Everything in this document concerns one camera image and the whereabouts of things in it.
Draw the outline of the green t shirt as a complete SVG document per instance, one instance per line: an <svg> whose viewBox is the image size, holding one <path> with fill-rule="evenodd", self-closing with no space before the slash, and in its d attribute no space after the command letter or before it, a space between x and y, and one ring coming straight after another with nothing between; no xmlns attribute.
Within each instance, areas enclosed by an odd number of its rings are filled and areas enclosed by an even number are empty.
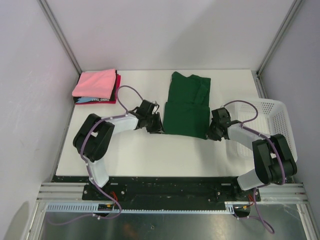
<svg viewBox="0 0 320 240"><path fill-rule="evenodd" d="M198 75L171 75L164 106L163 128L167 135L206 139L210 124L211 79Z"/></svg>

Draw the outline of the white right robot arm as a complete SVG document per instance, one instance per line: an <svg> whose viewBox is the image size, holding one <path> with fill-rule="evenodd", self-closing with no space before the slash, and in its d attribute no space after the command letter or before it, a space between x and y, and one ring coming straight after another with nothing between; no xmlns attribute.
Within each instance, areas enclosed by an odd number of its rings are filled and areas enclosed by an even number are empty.
<svg viewBox="0 0 320 240"><path fill-rule="evenodd" d="M282 134L267 136L231 120L229 111L221 107L211 111L212 119L206 137L213 141L222 139L237 142L252 150L254 169L236 177L236 185L230 188L231 196L242 201L249 190L269 184L283 185L287 177L298 172L296 160Z"/></svg>

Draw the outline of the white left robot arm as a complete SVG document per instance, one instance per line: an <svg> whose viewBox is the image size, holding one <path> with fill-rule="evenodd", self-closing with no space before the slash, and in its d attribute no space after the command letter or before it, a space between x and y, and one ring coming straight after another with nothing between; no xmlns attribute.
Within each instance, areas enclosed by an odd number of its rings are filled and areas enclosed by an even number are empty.
<svg viewBox="0 0 320 240"><path fill-rule="evenodd" d="M140 106L122 115L100 117L92 113L85 119L72 144L85 162L89 181L95 185L93 194L98 199L105 200L111 193L104 156L112 136L139 129L146 129L150 134L164 133L158 109L158 103L144 99Z"/></svg>

